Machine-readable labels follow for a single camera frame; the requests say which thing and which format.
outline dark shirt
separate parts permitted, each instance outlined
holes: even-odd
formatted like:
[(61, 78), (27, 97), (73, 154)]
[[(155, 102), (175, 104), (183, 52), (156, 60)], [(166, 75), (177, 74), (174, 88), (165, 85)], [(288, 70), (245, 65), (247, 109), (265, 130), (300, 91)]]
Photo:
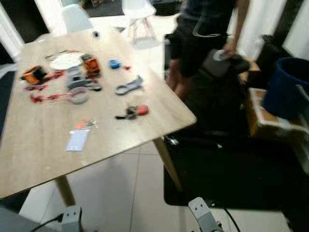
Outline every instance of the dark shirt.
[(202, 15), (204, 26), (226, 31), (235, 5), (236, 0), (186, 0), (182, 16), (198, 22)]

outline person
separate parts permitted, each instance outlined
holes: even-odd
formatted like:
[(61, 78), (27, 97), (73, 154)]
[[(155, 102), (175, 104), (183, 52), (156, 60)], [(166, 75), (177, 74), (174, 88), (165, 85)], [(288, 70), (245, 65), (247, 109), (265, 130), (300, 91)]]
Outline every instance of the person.
[[(247, 16), (250, 0), (186, 0), (177, 28), (169, 37), (170, 72), (167, 85), (185, 101), (193, 78), (212, 49), (223, 49), (222, 56), (231, 58)], [(227, 27), (237, 8), (233, 39), (227, 40)]]

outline black cable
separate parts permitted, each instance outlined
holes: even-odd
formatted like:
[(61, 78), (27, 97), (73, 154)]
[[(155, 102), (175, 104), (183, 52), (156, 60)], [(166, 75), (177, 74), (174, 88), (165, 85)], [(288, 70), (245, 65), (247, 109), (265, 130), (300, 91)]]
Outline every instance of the black cable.
[(36, 228), (34, 228), (33, 230), (31, 230), (31, 232), (37, 231), (39, 228), (42, 228), (43, 226), (45, 226), (46, 224), (52, 222), (52, 221), (58, 221), (58, 222), (62, 222), (62, 218), (63, 218), (63, 214), (59, 214), (57, 217), (37, 226)]
[(230, 217), (230, 219), (233, 221), (233, 223), (234, 223), (234, 225), (235, 225), (237, 231), (240, 232), (240, 229), (239, 229), (237, 223), (235, 222), (235, 220), (233, 219), (232, 215), (230, 214), (230, 212), (228, 212), (228, 210), (227, 210), (226, 208), (223, 208), (223, 209), (224, 209), (224, 211), (226, 211), (227, 215), (228, 215), (228, 216)]

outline white tile floor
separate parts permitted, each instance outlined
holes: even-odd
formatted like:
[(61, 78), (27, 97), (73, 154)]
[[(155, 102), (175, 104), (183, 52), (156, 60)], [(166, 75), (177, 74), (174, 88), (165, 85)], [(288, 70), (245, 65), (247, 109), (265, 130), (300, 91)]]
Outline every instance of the white tile floor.
[[(145, 62), (163, 78), (163, 39), (175, 27), (175, 16), (154, 17), (151, 22), (157, 36), (139, 40), (134, 47)], [(91, 18), (99, 31), (110, 24), (127, 27), (124, 16)], [(138, 36), (142, 36), (141, 27)], [(76, 202), (83, 209), (86, 231), (102, 232), (198, 232), (198, 224), (187, 207), (170, 206), (163, 199), (163, 163), (152, 142), (128, 150), (95, 165), (68, 175)], [(20, 214), (36, 222), (45, 222), (65, 209), (54, 182), (33, 188)], [(221, 209), (212, 209), (223, 228), (236, 232), (232, 221)], [(230, 210), (242, 232), (289, 232), (280, 212)], [(57, 223), (49, 225), (57, 230)]]

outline red tag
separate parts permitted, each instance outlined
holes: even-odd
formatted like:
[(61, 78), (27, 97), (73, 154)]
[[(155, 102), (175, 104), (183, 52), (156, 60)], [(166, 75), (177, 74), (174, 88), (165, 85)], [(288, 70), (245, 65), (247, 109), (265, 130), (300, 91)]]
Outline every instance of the red tag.
[(137, 110), (138, 115), (146, 115), (149, 113), (149, 108), (147, 105), (140, 105)]

